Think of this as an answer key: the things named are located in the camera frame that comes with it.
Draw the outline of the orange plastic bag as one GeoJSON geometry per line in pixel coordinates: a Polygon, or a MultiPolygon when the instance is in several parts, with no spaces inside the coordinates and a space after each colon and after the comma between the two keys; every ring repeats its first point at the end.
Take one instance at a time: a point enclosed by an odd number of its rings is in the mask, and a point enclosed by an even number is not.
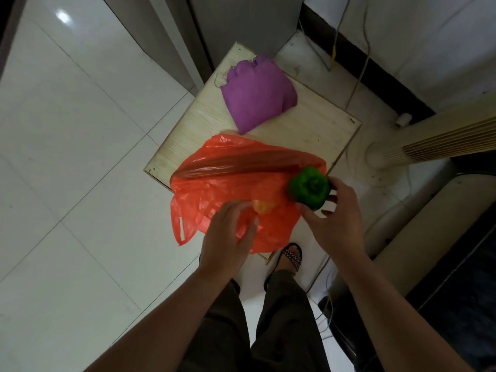
{"type": "Polygon", "coordinates": [[[259,218],[251,253],[271,253],[285,247],[300,218],[296,202],[288,198],[289,180],[305,167],[326,176],[326,162],[313,154],[265,144],[236,135],[220,134],[207,140],[173,173],[170,188],[172,230],[179,245],[197,231],[205,233],[213,215],[232,200],[278,203],[266,215],[254,209],[242,213],[237,237],[259,218]]]}

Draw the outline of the purple cloth bag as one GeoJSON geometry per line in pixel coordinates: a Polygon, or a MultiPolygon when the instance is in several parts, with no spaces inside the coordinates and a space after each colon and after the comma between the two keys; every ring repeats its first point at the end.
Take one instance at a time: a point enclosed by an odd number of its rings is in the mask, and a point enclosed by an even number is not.
{"type": "Polygon", "coordinates": [[[229,69],[220,89],[241,135],[298,104],[292,81],[266,56],[238,62],[229,69]]]}

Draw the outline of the round orange fruit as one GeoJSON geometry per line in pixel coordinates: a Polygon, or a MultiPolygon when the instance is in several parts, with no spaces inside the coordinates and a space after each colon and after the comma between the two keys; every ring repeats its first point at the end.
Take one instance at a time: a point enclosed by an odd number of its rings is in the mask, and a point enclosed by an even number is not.
{"type": "Polygon", "coordinates": [[[278,203],[256,199],[252,200],[252,207],[256,213],[266,215],[276,209],[278,207],[278,203]]]}

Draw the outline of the grey cabinet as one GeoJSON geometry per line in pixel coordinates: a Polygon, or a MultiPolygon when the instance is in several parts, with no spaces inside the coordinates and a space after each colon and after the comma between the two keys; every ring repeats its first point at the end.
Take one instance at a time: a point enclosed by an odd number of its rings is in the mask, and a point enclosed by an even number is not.
{"type": "Polygon", "coordinates": [[[216,68],[231,46],[273,57],[294,35],[303,0],[187,0],[209,63],[216,68]]]}

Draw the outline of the person's left forearm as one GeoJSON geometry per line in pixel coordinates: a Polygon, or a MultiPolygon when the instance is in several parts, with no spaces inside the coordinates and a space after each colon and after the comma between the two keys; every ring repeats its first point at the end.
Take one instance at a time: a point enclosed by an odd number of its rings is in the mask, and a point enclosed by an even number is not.
{"type": "Polygon", "coordinates": [[[84,372],[175,372],[234,273],[201,266],[84,372]]]}

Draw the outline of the person's right forearm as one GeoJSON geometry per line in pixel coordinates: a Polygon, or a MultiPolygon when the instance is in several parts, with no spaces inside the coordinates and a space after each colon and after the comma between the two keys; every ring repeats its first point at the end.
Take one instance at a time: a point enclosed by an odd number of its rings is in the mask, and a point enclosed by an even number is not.
{"type": "Polygon", "coordinates": [[[474,372],[364,253],[332,257],[385,372],[474,372]]]}

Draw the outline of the person's left hand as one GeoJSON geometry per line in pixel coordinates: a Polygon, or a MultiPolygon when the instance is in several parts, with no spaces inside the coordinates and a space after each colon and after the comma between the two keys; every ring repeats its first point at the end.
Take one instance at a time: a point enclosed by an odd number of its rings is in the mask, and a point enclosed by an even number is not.
{"type": "Polygon", "coordinates": [[[199,271],[221,287],[237,275],[249,255],[249,252],[241,251],[239,240],[242,237],[237,237],[239,218],[248,209],[252,209],[250,201],[224,203],[212,217],[204,236],[199,271]]]}

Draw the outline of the black patterned sandal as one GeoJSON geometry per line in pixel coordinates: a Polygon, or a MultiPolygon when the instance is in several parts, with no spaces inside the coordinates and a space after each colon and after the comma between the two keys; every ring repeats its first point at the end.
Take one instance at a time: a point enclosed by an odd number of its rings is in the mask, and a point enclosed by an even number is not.
{"type": "Polygon", "coordinates": [[[288,271],[289,274],[294,278],[300,270],[302,256],[303,253],[301,247],[297,243],[289,243],[287,246],[285,246],[281,250],[274,268],[264,281],[264,291],[267,292],[270,280],[274,273],[276,273],[277,271],[288,271]]]}

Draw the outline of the small light wooden table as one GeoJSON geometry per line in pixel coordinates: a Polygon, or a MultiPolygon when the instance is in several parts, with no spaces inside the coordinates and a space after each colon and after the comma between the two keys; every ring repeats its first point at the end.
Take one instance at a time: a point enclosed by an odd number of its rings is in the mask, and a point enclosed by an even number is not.
{"type": "Polygon", "coordinates": [[[203,144],[220,134],[241,136],[265,144],[303,151],[326,162],[326,174],[338,161],[361,123],[297,80],[289,77],[298,104],[250,132],[239,134],[220,87],[227,72],[256,55],[235,43],[147,164],[145,171],[171,192],[170,179],[179,166],[203,144]]]}

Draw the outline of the green bell pepper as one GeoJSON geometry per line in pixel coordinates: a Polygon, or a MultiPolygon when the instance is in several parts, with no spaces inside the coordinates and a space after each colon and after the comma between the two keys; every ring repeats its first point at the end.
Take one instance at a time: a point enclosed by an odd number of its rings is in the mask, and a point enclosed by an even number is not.
{"type": "Polygon", "coordinates": [[[289,180],[288,198],[309,207],[313,212],[325,204],[331,192],[331,184],[318,168],[305,167],[289,180]]]}

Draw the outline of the beige tower fan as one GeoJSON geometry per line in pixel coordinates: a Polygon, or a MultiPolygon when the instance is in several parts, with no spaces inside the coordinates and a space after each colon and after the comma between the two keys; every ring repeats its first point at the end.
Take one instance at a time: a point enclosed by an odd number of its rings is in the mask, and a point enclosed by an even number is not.
{"type": "Polygon", "coordinates": [[[410,165],[496,150],[496,89],[414,125],[361,127],[345,156],[351,174],[388,187],[410,165]]]}

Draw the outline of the person's right hand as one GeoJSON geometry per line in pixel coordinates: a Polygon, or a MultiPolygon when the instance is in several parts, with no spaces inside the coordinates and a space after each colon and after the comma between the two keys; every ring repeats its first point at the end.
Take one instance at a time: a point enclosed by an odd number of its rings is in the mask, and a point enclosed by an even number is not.
{"type": "Polygon", "coordinates": [[[344,276],[359,267],[360,260],[366,257],[362,217],[354,189],[333,176],[329,181],[336,190],[338,202],[334,202],[334,211],[322,211],[323,225],[319,230],[311,231],[344,276]]]}

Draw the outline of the beige sofa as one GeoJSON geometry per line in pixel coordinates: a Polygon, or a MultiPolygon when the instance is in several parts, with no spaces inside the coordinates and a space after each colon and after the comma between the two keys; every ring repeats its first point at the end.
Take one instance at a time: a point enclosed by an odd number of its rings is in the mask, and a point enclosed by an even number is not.
{"type": "Polygon", "coordinates": [[[477,372],[496,372],[496,175],[453,178],[374,256],[477,372]]]}

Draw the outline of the dark grey trousers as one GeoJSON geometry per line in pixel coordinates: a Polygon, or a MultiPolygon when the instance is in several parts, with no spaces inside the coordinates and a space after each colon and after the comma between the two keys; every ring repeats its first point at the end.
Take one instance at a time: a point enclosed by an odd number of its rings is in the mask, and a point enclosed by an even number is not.
{"type": "Polygon", "coordinates": [[[230,282],[202,319],[177,372],[330,372],[305,291],[287,270],[270,277],[256,339],[230,282]]]}

